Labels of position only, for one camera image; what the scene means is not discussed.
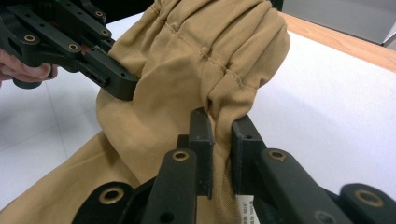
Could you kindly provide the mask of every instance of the brown fabric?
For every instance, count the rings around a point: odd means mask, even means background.
[[[199,198],[198,223],[238,223],[231,124],[249,111],[289,45],[285,22],[266,1],[155,1],[109,52],[140,78],[132,102],[100,91],[103,133],[11,204],[0,223],[70,223],[101,183],[122,180],[136,187],[151,179],[177,136],[188,133],[190,112],[201,106],[216,144],[213,199]],[[63,194],[55,197],[55,190]]]

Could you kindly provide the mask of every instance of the wooden strip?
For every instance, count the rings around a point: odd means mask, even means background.
[[[288,30],[396,73],[396,51],[279,12]]]

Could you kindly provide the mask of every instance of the table surface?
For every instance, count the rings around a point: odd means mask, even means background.
[[[396,199],[395,52],[281,15],[290,52],[248,113],[264,142],[291,153],[325,189],[363,183]],[[139,18],[108,28],[117,39]],[[0,208],[100,131],[98,91],[62,68],[31,91],[3,83]]]

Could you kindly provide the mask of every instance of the clothing tag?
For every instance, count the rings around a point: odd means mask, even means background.
[[[253,206],[253,196],[237,195],[239,211],[241,212],[241,224],[260,224]]]

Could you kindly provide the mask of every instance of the gathered fabric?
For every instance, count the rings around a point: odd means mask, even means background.
[[[150,180],[177,137],[189,132],[190,112],[198,107],[215,138],[213,198],[198,198],[198,223],[239,223],[231,125],[252,107],[289,46],[285,22],[268,1],[155,1],[109,52],[139,78],[134,99],[100,91],[102,131],[4,209],[0,223],[71,223],[100,185],[136,188]]]

